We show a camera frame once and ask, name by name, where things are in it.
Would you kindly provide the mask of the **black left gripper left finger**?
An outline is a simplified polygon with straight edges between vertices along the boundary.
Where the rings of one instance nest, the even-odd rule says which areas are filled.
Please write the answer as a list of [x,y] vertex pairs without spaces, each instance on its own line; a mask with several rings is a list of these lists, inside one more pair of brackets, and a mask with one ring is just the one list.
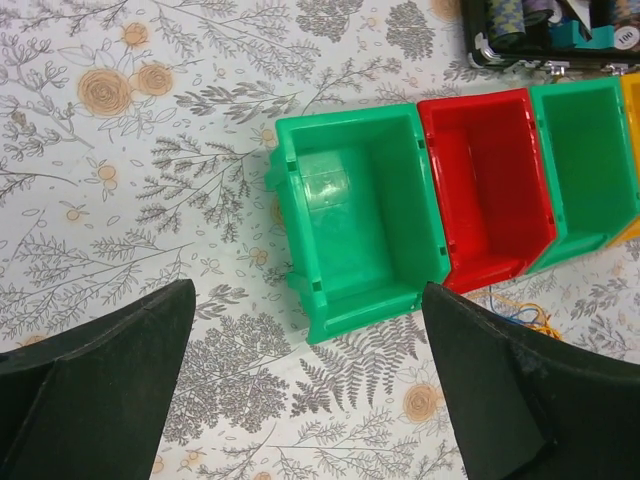
[[178,280],[2,353],[2,478],[149,478],[195,306]]

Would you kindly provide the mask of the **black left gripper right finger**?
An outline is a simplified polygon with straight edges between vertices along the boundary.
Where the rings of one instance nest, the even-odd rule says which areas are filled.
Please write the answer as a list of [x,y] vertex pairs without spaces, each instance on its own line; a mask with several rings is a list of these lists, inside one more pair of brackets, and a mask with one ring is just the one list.
[[429,283],[422,312],[470,479],[636,479],[639,367]]

